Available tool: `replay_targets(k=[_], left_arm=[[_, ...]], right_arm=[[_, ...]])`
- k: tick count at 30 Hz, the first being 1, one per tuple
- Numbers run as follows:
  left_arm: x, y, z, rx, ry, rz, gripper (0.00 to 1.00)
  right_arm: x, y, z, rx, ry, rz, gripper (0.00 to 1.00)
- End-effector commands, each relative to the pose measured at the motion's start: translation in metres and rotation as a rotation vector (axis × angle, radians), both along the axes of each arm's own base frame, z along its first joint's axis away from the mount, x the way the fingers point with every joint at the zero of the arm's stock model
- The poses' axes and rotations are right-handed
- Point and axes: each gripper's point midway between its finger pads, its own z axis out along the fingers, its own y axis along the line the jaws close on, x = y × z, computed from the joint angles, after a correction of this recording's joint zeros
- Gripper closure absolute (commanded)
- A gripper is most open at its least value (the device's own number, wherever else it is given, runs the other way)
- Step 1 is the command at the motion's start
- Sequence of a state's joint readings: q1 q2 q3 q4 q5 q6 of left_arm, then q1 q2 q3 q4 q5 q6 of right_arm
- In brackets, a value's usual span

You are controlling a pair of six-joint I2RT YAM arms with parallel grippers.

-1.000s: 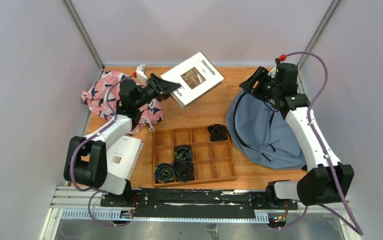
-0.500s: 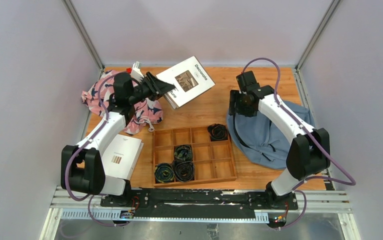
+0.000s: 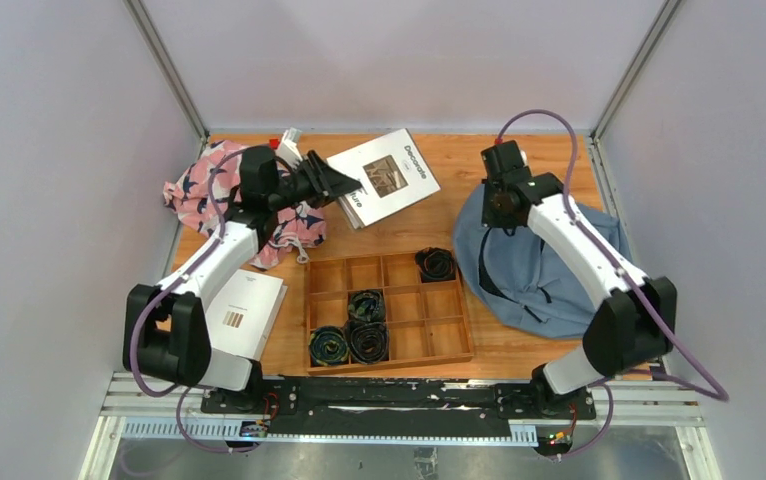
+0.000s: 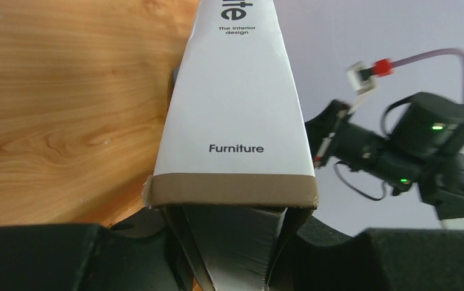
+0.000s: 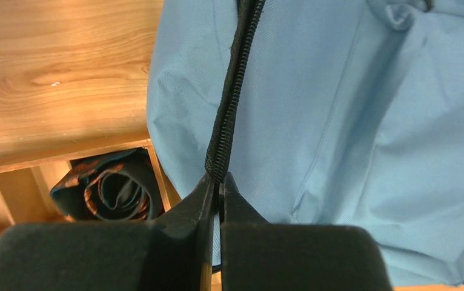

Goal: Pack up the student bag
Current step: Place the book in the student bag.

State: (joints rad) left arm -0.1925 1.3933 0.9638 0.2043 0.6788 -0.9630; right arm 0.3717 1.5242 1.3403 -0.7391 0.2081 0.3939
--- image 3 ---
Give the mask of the white furniture book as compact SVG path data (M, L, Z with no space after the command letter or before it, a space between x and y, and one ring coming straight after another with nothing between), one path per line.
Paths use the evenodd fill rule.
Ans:
M402 128L332 155L327 164L360 182L339 199L355 230L396 214L440 190L413 136Z

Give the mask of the blue grey backpack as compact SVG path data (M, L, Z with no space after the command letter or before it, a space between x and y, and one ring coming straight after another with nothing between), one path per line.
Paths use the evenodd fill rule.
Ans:
M454 224L463 281L504 326L554 340L582 338L597 307L580 281L531 230L484 226L483 198L479 185Z

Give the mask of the white paper booklet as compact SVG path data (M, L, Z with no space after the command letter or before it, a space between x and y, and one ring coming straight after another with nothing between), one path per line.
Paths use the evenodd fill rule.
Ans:
M212 347L260 361L286 291L281 278L236 271L206 312Z

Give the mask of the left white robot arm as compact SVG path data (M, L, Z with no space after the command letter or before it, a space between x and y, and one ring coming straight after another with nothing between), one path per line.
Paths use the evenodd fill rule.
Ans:
M280 211L302 202L323 207L361 182L309 151L295 166L269 145L223 156L210 171L207 199L217 226L182 267L157 284L138 284L126 300L123 365L143 394L180 386L227 390L242 413L265 400L259 361L219 349L207 310L220 290L272 238Z

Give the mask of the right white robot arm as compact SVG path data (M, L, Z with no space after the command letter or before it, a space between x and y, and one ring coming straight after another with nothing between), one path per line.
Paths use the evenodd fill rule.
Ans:
M580 346L533 371L534 411L555 417L579 390L672 352L675 285L649 276L607 243L557 176L532 174L515 141L496 141L481 159L484 224L528 228L554 250L594 307Z

